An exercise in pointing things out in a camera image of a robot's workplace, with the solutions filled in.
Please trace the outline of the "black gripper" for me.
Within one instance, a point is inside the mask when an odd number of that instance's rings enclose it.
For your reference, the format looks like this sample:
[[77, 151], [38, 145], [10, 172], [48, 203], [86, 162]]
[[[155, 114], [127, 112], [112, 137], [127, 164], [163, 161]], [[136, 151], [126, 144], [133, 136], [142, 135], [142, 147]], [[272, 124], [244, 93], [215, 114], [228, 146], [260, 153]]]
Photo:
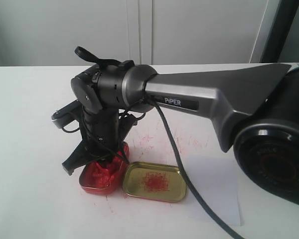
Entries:
[[71, 176], [75, 169], [96, 159], [122, 158], [119, 155], [119, 110], [106, 108], [94, 114], [84, 106], [81, 111], [82, 141], [70, 156], [62, 162], [64, 171]]

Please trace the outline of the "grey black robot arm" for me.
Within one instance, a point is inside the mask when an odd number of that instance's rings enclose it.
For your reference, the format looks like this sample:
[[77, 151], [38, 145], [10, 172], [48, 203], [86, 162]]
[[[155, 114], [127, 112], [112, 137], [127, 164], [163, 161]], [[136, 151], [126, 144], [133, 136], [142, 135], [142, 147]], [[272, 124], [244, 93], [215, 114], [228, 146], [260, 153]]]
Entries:
[[127, 112], [165, 107], [211, 120], [221, 150], [233, 149], [255, 184], [299, 205], [299, 66], [159, 74], [82, 47], [75, 53], [92, 66], [71, 80], [76, 100], [68, 115], [82, 140], [62, 164], [67, 173], [118, 155]]

